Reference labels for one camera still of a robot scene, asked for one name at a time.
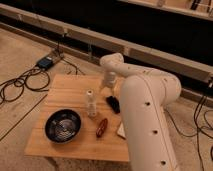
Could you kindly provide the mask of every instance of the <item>small white bottle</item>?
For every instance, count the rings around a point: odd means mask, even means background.
[[[96,99],[92,90],[86,92],[86,111],[89,117],[95,117],[96,112]]]

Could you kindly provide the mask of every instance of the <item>floor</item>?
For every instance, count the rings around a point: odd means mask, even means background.
[[[50,52],[51,48],[21,37],[14,33],[0,29],[0,83],[19,76],[24,71],[32,68],[35,62]],[[102,74],[103,70],[94,64],[83,61],[78,57],[65,54],[65,58],[76,64],[86,74]],[[66,74],[73,71],[69,65],[60,62],[50,71],[51,80],[56,73]],[[14,90],[8,90],[8,95],[13,96]],[[0,106],[0,139],[29,111],[45,93],[35,93],[26,90],[22,97],[15,102]],[[0,170],[4,171],[52,171],[54,168],[42,157],[26,156],[24,149],[35,124],[42,103],[31,111],[7,136],[0,141]],[[175,119],[178,127],[186,134],[194,132],[193,111],[196,103],[184,98],[167,106]],[[208,119],[213,121],[213,112]],[[175,130],[168,118],[168,127],[171,140],[175,149],[181,170],[199,171],[200,163],[196,151],[196,138],[185,138]],[[213,170],[209,150],[213,141],[200,135],[201,155],[206,171]],[[61,171],[130,171],[129,163],[88,161],[74,159],[56,159]]]

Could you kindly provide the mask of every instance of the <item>wooden table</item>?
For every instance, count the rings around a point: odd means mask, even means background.
[[[105,98],[110,96],[110,91],[104,89],[99,93],[101,79],[100,76],[56,75],[40,117],[32,130],[25,154],[48,157],[54,165],[54,161],[49,157],[128,162],[126,141],[116,134],[121,117],[120,114],[114,114],[105,101]],[[118,79],[116,96],[121,82],[122,80]],[[89,89],[96,94],[98,114],[95,118],[89,118],[85,110],[85,93]],[[51,142],[44,131],[47,119],[60,109],[74,110],[80,115],[82,122],[80,132],[65,144]],[[97,126],[105,117],[109,121],[108,128],[101,138],[96,138]]]

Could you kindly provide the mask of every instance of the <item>black object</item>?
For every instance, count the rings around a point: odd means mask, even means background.
[[[50,67],[53,66],[53,61],[48,56],[45,56],[45,57],[41,58],[36,63],[36,66],[39,67],[39,68],[41,68],[41,69],[48,70]]]
[[[80,127],[80,116],[73,110],[63,109],[50,116],[45,125],[45,133],[51,141],[64,143],[75,137]]]
[[[191,10],[196,10],[201,0],[194,0],[192,2]]]
[[[106,98],[106,101],[116,114],[120,113],[120,105],[116,97],[109,96]]]

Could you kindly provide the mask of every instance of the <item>black panel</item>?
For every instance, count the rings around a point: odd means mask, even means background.
[[[213,65],[213,22],[116,0],[2,0],[67,23]]]

